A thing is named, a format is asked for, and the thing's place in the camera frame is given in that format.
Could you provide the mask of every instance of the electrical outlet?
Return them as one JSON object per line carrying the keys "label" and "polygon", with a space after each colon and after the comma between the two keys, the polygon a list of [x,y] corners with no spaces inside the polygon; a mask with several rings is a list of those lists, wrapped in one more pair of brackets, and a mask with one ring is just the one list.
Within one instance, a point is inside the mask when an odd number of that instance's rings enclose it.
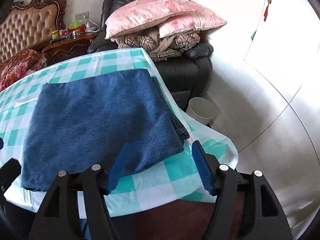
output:
{"label": "electrical outlet", "polygon": [[83,13],[75,14],[75,21],[83,20],[83,16],[85,16],[85,19],[88,19],[89,18],[89,12],[83,12]]}

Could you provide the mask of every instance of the charging cable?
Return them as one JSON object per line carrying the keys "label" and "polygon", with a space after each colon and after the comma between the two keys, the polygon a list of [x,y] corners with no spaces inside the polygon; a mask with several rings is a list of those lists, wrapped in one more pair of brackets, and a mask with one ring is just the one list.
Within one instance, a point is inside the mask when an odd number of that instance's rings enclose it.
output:
{"label": "charging cable", "polygon": [[[88,30],[88,32],[90,32],[90,33],[97,33],[97,32],[100,30],[100,26],[97,25],[96,23],[94,23],[92,20],[86,19],[86,18],[85,18],[85,15],[83,16],[83,19],[84,19],[85,27],[86,27],[86,29]],[[92,22],[94,25],[97,25],[97,26],[98,26],[98,30],[97,30],[97,31],[92,31],[92,30],[90,30],[90,23],[89,23],[89,21]]]}

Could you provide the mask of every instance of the black leather armchair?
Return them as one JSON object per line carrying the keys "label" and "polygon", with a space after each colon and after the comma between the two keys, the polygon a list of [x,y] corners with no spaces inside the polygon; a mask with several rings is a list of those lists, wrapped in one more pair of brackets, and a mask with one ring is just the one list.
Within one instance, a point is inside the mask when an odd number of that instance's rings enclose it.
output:
{"label": "black leather armchair", "polygon": [[[101,14],[101,32],[88,48],[88,53],[117,49],[117,44],[105,40],[105,22],[109,15],[121,6],[134,0],[104,0]],[[155,62],[165,85],[182,110],[186,110],[192,97],[200,96],[212,69],[211,56],[213,48],[206,41],[201,41],[182,57],[169,58]]]}

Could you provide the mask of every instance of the teal and white tablecloth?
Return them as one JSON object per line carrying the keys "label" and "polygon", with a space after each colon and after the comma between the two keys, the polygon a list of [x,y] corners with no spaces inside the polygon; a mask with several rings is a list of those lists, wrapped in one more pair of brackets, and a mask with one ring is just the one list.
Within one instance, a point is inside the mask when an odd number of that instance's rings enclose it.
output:
{"label": "teal and white tablecloth", "polygon": [[[37,71],[0,92],[0,166],[10,158],[20,163],[29,122],[41,87],[45,83],[64,83],[114,71],[144,68],[159,80],[167,104],[190,133],[184,151],[150,169],[120,179],[111,195],[105,196],[111,217],[151,209],[176,199],[214,202],[204,190],[191,155],[191,144],[199,140],[207,153],[220,163],[235,168],[238,153],[230,139],[206,127],[179,109],[149,58],[140,48],[110,50],[73,58]],[[36,212],[45,192],[31,192],[20,186],[20,176],[5,193],[8,201]],[[83,193],[78,192],[80,218],[85,218]]]}

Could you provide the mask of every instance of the carved wooden headboard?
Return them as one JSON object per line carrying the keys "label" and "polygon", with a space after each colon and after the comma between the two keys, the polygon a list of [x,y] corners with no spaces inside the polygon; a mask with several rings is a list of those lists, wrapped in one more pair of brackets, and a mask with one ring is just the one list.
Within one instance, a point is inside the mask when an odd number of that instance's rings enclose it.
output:
{"label": "carved wooden headboard", "polygon": [[6,62],[24,49],[41,47],[53,30],[65,28],[66,0],[15,2],[0,24],[0,62]]}

